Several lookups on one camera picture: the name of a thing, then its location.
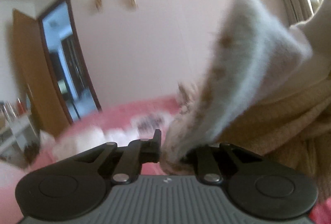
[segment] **door frame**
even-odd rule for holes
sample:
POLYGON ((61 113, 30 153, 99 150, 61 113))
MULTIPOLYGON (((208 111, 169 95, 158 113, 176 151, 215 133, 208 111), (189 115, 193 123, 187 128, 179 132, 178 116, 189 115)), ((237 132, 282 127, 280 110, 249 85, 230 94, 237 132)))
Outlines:
POLYGON ((62 108, 65 111, 66 117, 68 118, 69 122, 72 124, 73 123, 72 117, 69 113, 66 102, 64 101, 64 99, 62 97, 62 94, 61 94, 61 91, 58 87, 58 82, 57 82, 57 79, 56 79, 56 76, 55 76, 55 72, 53 70, 51 58, 49 56, 49 51, 48 51, 48 47, 47 47, 47 44, 46 44, 44 26, 43 26, 43 23, 42 23, 43 19, 49 13, 51 13, 54 9, 56 9, 60 4, 62 4, 64 2, 66 2, 67 6, 68 6, 69 20, 70 20, 70 24, 71 24, 71 28, 72 28, 72 34, 73 34, 73 38, 74 38, 74 45, 75 45, 75 49, 77 51, 77 56, 79 57, 79 60, 82 64, 82 68, 84 69, 84 74, 85 74, 87 85, 88 85, 88 87, 90 89, 90 92, 92 94, 94 103, 95 103, 95 105, 96 105, 96 107, 99 111, 101 111, 101 105, 100 105, 100 102, 98 100, 97 94, 95 93, 95 90, 94 90, 90 75, 88 73, 84 57, 83 57, 83 52, 82 52, 82 49, 80 47, 75 21, 73 19, 71 0, 55 0, 49 7, 47 7, 44 11, 41 12, 41 14, 37 17, 37 21, 39 23, 42 46, 43 46, 43 50, 44 50, 48 70, 49 70, 53 85, 55 87, 55 90, 56 90, 57 96, 60 100, 60 103, 62 105, 62 108))

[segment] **bottle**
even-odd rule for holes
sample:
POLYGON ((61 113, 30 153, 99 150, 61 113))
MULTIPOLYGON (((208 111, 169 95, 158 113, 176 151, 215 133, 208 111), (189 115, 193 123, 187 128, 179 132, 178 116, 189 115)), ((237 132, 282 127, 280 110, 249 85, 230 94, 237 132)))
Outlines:
POLYGON ((6 125, 6 117, 0 108, 0 129, 6 125))
POLYGON ((0 101, 0 110, 3 112, 4 110, 4 106, 5 106, 5 102, 4 101, 0 101))
POLYGON ((17 117, 17 114, 10 102, 6 102, 4 105, 4 114, 8 120, 8 122, 14 121, 17 117))
POLYGON ((21 102, 19 98, 16 101, 16 110, 19 116, 23 115, 26 112, 25 105, 21 102))

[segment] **bed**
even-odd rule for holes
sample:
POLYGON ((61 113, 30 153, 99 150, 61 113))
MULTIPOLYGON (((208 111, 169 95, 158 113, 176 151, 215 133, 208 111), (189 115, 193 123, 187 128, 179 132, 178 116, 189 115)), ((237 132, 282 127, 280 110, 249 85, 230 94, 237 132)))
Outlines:
MULTIPOLYGON (((81 121, 76 122, 65 130, 58 140, 79 135, 90 126, 98 126, 103 131, 115 128, 127 128, 132 125, 134 118, 160 112, 175 115, 179 111, 179 108, 174 96, 119 105, 104 109, 100 113, 89 115, 81 121)), ((161 124, 162 140, 165 138, 168 123, 161 124)), ((146 135, 152 137, 153 133, 145 132, 141 138, 147 138, 146 135)), ((26 170, 21 170, 0 162, 0 223, 16 224, 23 217, 14 197, 15 186, 18 181, 27 173, 54 162, 56 162, 56 159, 52 155, 52 145, 46 145, 40 151, 34 163, 26 170)), ((158 164, 146 163, 142 167, 142 174, 162 175, 164 173, 158 164)), ((331 223, 331 198, 323 204, 316 205, 310 217, 317 224, 331 223)))

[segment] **shelf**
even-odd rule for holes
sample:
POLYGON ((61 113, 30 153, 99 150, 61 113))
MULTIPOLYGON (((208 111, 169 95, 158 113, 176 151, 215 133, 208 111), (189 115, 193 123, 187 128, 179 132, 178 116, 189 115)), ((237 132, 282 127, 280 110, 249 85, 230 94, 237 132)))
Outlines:
POLYGON ((4 143, 0 145, 0 154, 2 154, 8 147, 16 142, 15 136, 10 136, 4 143))
POLYGON ((22 120, 25 120, 26 117, 29 117, 29 116, 31 116, 31 112, 30 111, 28 111, 28 112, 24 113, 23 115, 15 118, 14 121, 7 123, 5 127, 3 127, 3 128, 0 129, 0 135, 3 134, 5 131, 13 128, 13 127, 15 128, 15 126, 17 124, 21 124, 22 123, 22 120))

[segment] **metal screw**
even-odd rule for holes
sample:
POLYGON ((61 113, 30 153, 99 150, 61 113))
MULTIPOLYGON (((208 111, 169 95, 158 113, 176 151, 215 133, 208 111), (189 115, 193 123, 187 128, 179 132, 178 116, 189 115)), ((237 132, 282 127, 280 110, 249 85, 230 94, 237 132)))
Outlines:
POLYGON ((216 183, 221 180, 221 177, 217 174, 206 174, 204 180, 210 183, 216 183))
POLYGON ((115 174, 113 176, 113 179, 116 181, 116 182, 126 182, 129 180, 129 176, 127 174, 115 174))

